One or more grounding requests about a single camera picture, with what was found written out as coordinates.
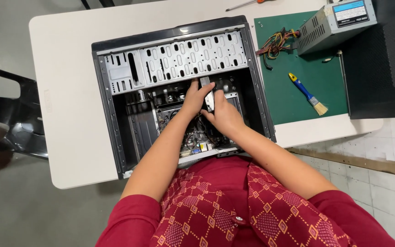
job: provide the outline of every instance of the shirt button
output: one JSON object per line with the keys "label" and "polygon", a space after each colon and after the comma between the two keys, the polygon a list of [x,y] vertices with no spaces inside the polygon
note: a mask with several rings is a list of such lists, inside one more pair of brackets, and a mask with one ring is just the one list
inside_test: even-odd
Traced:
{"label": "shirt button", "polygon": [[231,221],[234,222],[234,224],[237,224],[239,226],[247,226],[249,225],[248,222],[246,222],[242,217],[239,216],[231,216]]}

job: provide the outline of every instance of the power supply label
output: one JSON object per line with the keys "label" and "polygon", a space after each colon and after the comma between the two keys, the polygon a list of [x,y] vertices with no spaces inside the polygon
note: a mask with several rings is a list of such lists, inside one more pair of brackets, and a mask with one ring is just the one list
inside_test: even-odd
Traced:
{"label": "power supply label", "polygon": [[370,20],[363,0],[334,6],[333,12],[338,28]]}

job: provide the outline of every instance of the silver power supply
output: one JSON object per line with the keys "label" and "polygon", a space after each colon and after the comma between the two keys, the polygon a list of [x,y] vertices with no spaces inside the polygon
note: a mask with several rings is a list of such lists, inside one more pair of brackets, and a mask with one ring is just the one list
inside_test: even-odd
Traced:
{"label": "silver power supply", "polygon": [[339,45],[377,24],[371,0],[344,0],[322,7],[300,28],[298,55]]}

